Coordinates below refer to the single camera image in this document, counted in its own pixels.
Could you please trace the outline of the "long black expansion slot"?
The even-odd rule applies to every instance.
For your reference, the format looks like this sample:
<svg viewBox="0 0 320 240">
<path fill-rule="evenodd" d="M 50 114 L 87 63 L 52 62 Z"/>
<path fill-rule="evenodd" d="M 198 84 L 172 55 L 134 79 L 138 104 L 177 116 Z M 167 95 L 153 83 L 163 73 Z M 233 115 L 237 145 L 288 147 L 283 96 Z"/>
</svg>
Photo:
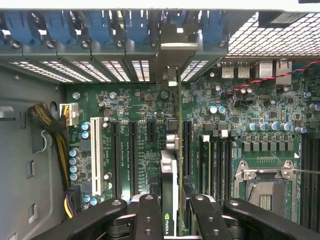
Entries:
<svg viewBox="0 0 320 240">
<path fill-rule="evenodd" d="M 128 123 L 130 197 L 139 193 L 138 123 Z"/>
<path fill-rule="evenodd" d="M 191 175 L 192 170 L 192 122 L 183 121 L 183 170 L 185 176 Z"/>
<path fill-rule="evenodd" d="M 121 198 L 122 183 L 121 183 L 121 128 L 118 121 L 111 122 L 111 150 L 113 160 L 113 197 Z"/>
</svg>

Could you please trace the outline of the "short black expansion slot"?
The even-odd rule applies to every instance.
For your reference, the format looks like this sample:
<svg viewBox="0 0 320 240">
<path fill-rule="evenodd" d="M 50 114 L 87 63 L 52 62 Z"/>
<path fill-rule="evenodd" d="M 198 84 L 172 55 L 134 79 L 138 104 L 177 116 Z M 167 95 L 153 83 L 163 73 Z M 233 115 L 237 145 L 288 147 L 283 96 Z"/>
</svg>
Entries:
<svg viewBox="0 0 320 240">
<path fill-rule="evenodd" d="M 147 143 L 155 144 L 156 143 L 156 123 L 154 121 L 148 121 L 146 123 L 147 131 Z"/>
</svg>

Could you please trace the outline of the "blue card retainer clip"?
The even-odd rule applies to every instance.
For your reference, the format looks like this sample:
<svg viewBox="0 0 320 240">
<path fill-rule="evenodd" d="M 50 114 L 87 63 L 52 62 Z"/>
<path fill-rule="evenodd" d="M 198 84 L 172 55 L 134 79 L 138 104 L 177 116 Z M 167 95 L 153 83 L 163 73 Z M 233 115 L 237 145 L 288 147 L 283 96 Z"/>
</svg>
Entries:
<svg viewBox="0 0 320 240">
<path fill-rule="evenodd" d="M 225 15 L 219 10 L 203 10 L 202 37 L 205 44 L 213 45 L 222 39 Z"/>
<path fill-rule="evenodd" d="M 114 42 L 108 10 L 85 11 L 87 29 L 91 39 L 101 45 L 110 45 Z"/>
<path fill-rule="evenodd" d="M 27 12 L 10 10 L 4 13 L 7 28 L 11 37 L 23 44 L 30 44 L 34 37 L 30 28 L 30 18 Z"/>
<path fill-rule="evenodd" d="M 45 13 L 50 36 L 65 46 L 77 42 L 77 33 L 69 10 L 49 10 Z"/>
<path fill-rule="evenodd" d="M 145 45 L 149 41 L 148 23 L 149 13 L 145 9 L 125 12 L 126 35 L 135 45 Z"/>
</svg>

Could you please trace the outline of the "thin metal locking lever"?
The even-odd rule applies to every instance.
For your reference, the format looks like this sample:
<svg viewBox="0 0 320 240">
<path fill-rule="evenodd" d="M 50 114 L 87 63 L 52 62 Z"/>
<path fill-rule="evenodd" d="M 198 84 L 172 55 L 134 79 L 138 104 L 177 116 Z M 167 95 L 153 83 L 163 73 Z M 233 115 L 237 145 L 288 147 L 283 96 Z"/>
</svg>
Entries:
<svg viewBox="0 0 320 240">
<path fill-rule="evenodd" d="M 266 174 L 266 173 L 296 173 L 296 172 L 305 173 L 305 174 L 320 175 L 320 171 L 315 171 L 315 170 L 303 170 L 303 169 L 283 170 L 283 169 L 276 168 L 276 169 L 245 169 L 245 170 L 241 170 L 240 172 L 236 173 L 235 177 L 239 176 L 241 174 L 244 174 L 244 173 Z"/>
</svg>

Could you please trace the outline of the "CPU socket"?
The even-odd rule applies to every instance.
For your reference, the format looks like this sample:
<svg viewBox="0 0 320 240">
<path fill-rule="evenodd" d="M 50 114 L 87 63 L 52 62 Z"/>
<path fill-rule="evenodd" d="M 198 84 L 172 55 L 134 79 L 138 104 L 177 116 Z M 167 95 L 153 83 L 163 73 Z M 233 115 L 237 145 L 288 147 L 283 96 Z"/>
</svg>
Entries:
<svg viewBox="0 0 320 240">
<path fill-rule="evenodd" d="M 234 174 L 233 197 L 298 221 L 297 174 L 291 160 L 281 166 L 253 167 L 242 159 Z"/>
</svg>

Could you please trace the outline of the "open black PC case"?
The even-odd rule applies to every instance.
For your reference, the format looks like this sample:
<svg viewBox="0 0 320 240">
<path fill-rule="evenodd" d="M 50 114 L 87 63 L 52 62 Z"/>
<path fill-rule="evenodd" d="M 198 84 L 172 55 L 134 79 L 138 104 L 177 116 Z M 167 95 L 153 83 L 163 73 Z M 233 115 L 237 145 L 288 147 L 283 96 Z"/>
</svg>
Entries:
<svg viewBox="0 0 320 240">
<path fill-rule="evenodd" d="M 48 31 L 48 11 L 70 11 L 76 31 L 76 43 L 63 45 Z M 113 43 L 99 44 L 91 39 L 85 11 L 108 10 Z M 137 45 L 127 37 L 126 11 L 148 11 L 148 42 Z M 0 8 L 0 240 L 31 240 L 41 233 L 79 215 L 83 208 L 80 191 L 71 184 L 69 175 L 69 127 L 79 124 L 78 109 L 68 104 L 67 89 L 75 85 L 161 84 L 156 56 L 160 50 L 161 28 L 173 24 L 188 39 L 198 44 L 191 61 L 208 61 L 189 81 L 194 84 L 215 67 L 229 66 L 228 76 L 248 76 L 254 86 L 272 81 L 289 85 L 294 67 L 310 69 L 320 64 L 320 12 L 221 11 L 224 14 L 222 39 L 205 44 L 202 35 L 203 10 L 212 9 L 9 9 Z M 27 12 L 33 41 L 24 44 L 12 38 L 5 12 Z M 149 82 L 140 82 L 131 61 L 149 62 Z M 42 64 L 57 61 L 92 82 L 80 82 Z M 111 82 L 99 82 L 72 61 L 87 61 Z M 130 82 L 120 82 L 102 64 L 119 61 Z M 28 62 L 66 77 L 62 83 L 10 64 Z M 202 240 L 191 236 L 185 227 L 185 197 L 182 178 L 183 216 L 180 234 L 164 240 Z"/>
</svg>

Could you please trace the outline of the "white expansion slot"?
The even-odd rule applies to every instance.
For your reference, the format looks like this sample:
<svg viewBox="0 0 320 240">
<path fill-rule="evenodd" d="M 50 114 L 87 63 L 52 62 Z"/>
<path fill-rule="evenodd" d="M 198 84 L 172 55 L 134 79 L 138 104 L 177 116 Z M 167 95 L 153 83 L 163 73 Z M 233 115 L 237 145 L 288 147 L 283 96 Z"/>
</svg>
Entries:
<svg viewBox="0 0 320 240">
<path fill-rule="evenodd" d="M 92 194 L 101 196 L 104 189 L 103 118 L 91 117 L 91 183 Z"/>
</svg>

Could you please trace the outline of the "black RAM slot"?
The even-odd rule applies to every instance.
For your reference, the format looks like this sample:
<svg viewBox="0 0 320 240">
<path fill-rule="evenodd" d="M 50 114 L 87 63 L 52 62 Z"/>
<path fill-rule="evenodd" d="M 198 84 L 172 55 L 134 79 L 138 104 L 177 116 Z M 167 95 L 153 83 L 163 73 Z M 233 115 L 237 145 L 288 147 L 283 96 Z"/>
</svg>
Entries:
<svg viewBox="0 0 320 240">
<path fill-rule="evenodd" d="M 301 169 L 309 170 L 309 139 L 306 134 L 302 135 L 301 142 Z M 309 177 L 307 173 L 301 174 L 301 224 L 308 228 L 309 222 Z"/>
<path fill-rule="evenodd" d="M 229 199 L 232 193 L 232 140 L 225 142 L 225 199 Z"/>
<path fill-rule="evenodd" d="M 311 139 L 310 140 L 310 170 L 316 171 L 317 170 L 317 146 L 318 146 L 318 140 L 317 139 Z M 314 198 L 317 197 L 317 195 L 314 193 L 314 187 L 317 184 L 317 180 L 315 178 L 317 177 L 316 174 L 311 173 L 309 175 L 309 216 L 310 216 L 310 228 L 314 229 L 315 228 L 315 217 L 314 217 L 314 207 L 316 207 L 315 200 Z"/>
<path fill-rule="evenodd" d="M 211 158 L 212 158 L 212 167 L 211 167 L 211 172 L 212 172 L 212 197 L 217 201 L 218 197 L 217 197 L 217 187 L 218 187 L 218 183 L 217 183 L 217 174 L 218 174 L 218 169 L 217 169 L 217 138 L 216 137 L 212 137 L 211 138 Z"/>
<path fill-rule="evenodd" d="M 225 141 L 219 139 L 219 200 L 223 202 L 225 196 Z"/>
<path fill-rule="evenodd" d="M 319 228 L 320 231 L 320 139 L 317 140 L 317 146 L 316 146 L 316 153 L 317 153 L 317 158 L 316 158 L 316 170 L 318 171 L 317 174 L 317 227 Z"/>
</svg>

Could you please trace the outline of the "green motherboard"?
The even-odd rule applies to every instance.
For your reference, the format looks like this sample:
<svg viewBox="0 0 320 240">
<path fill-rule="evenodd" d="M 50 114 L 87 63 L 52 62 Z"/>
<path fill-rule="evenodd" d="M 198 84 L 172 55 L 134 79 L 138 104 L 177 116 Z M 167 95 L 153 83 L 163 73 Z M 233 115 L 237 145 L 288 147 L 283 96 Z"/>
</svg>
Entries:
<svg viewBox="0 0 320 240">
<path fill-rule="evenodd" d="M 266 81 L 249 83 L 248 76 L 223 75 L 228 65 L 218 66 L 195 83 L 181 86 L 181 116 L 191 121 L 191 175 L 197 194 L 212 196 L 212 137 L 217 146 L 217 202 L 220 201 L 220 139 L 232 140 L 232 182 L 240 160 L 251 167 L 280 167 L 290 160 L 301 170 L 302 135 L 320 139 L 320 64 L 306 69 L 301 64 L 287 77 L 288 85 Z M 129 121 L 138 125 L 138 194 L 156 191 L 161 176 L 161 151 L 165 147 L 165 118 L 173 111 L 172 94 L 161 84 L 79 84 L 67 88 L 67 101 L 77 108 L 78 126 L 68 129 L 69 177 L 87 209 L 114 198 L 111 122 L 120 123 L 121 198 L 131 201 Z M 103 118 L 103 192 L 92 194 L 91 121 Z M 147 122 L 155 122 L 156 143 L 147 142 Z M 301 174 L 297 176 L 297 209 L 301 224 Z M 308 173 L 308 228 L 310 227 L 310 173 Z M 314 231 L 317 227 L 317 184 L 314 185 Z"/>
</svg>

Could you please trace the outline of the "perforated metal slot cover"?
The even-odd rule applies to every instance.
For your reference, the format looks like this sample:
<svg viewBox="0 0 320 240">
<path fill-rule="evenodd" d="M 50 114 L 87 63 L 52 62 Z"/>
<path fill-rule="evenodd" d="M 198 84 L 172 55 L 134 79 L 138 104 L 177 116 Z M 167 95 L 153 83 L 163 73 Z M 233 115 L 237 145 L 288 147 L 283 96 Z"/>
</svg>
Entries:
<svg viewBox="0 0 320 240">
<path fill-rule="evenodd" d="M 148 60 L 132 60 L 131 64 L 139 82 L 150 81 L 150 68 Z"/>
<path fill-rule="evenodd" d="M 56 73 L 53 73 L 49 70 L 46 70 L 44 68 L 41 68 L 39 66 L 36 66 L 32 63 L 29 63 L 27 61 L 10 61 L 9 62 L 11 65 L 14 65 L 16 67 L 20 67 L 20 68 L 23 68 L 25 70 L 28 70 L 30 72 L 33 72 L 33 73 L 36 73 L 36 74 L 40 74 L 44 77 L 48 77 L 50 79 L 53 79 L 53 80 L 56 80 L 58 82 L 61 82 L 61 83 L 73 83 L 72 80 L 64 77 L 64 76 L 61 76 L 59 74 L 56 74 Z"/>
<path fill-rule="evenodd" d="M 209 61 L 208 60 L 192 60 L 191 63 L 181 74 L 181 81 L 188 82 L 196 75 Z"/>
<path fill-rule="evenodd" d="M 117 60 L 103 60 L 101 62 L 119 82 L 130 82 L 130 78 Z"/>
<path fill-rule="evenodd" d="M 112 82 L 106 75 L 104 75 L 101 71 L 99 71 L 88 61 L 72 61 L 71 63 L 101 83 Z"/>
<path fill-rule="evenodd" d="M 82 83 L 92 83 L 93 81 L 88 77 L 78 73 L 77 71 L 69 68 L 68 66 L 58 62 L 58 61 L 41 61 L 42 64 L 57 70 L 60 73 L 63 73 L 69 77 L 72 77 Z"/>
</svg>

